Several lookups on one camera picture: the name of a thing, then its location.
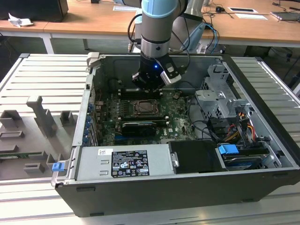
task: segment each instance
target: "yellow wire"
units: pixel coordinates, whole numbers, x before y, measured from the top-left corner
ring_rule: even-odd
[[[254,141],[254,134],[253,134],[253,127],[252,126],[247,126],[248,128],[250,128],[251,129],[251,138],[252,138],[252,140]]]
[[[226,141],[226,142],[227,142],[227,141],[230,141],[230,140],[232,140],[233,138],[235,138],[237,135],[239,135],[239,132],[238,132],[238,131],[235,132],[232,136],[228,137],[225,141]]]

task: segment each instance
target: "computer case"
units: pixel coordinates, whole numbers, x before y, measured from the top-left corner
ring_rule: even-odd
[[[1,20],[7,20],[10,13],[21,19],[61,22],[67,12],[67,0],[0,0]]]

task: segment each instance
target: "desk leg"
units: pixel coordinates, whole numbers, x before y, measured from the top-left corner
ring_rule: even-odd
[[[40,34],[40,37],[44,41],[44,45],[46,47],[47,53],[48,54],[54,54],[54,50],[51,44],[51,35],[47,33]]]
[[[82,39],[83,40],[83,46],[85,50],[89,50],[89,45],[88,45],[88,40],[87,39]]]

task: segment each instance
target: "blue latch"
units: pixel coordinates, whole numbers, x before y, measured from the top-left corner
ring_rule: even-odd
[[[53,163],[52,171],[53,172],[62,172],[65,171],[65,163]]]
[[[221,154],[238,154],[239,150],[235,144],[222,144],[219,147]]]

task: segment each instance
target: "sticker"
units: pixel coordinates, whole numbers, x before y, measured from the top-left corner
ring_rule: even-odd
[[[146,150],[112,151],[112,177],[149,176]]]
[[[113,149],[98,149],[99,156],[110,156],[113,152]]]

